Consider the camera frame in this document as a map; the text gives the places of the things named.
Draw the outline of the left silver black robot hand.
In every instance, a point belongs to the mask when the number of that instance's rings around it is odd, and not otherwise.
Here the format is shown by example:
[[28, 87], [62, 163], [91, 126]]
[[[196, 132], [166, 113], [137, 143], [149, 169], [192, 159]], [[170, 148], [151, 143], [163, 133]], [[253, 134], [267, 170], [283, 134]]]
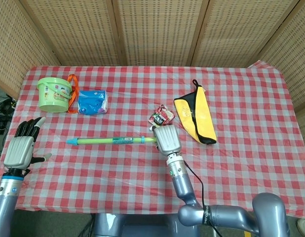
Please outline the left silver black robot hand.
[[41, 163], [50, 159], [51, 153], [47, 153], [42, 157], [33, 156], [34, 145], [45, 120], [45, 117], [39, 117], [23, 121], [18, 125], [4, 158], [4, 176], [24, 178], [30, 172], [29, 166], [31, 164]]

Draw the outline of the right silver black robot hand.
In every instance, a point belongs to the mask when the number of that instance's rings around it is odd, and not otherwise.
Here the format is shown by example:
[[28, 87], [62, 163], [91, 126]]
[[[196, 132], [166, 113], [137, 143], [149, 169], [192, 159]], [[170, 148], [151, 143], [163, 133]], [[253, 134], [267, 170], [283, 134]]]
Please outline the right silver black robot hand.
[[153, 129], [159, 152], [167, 157], [170, 154], [179, 154], [182, 145], [177, 129], [174, 125], [166, 125]]

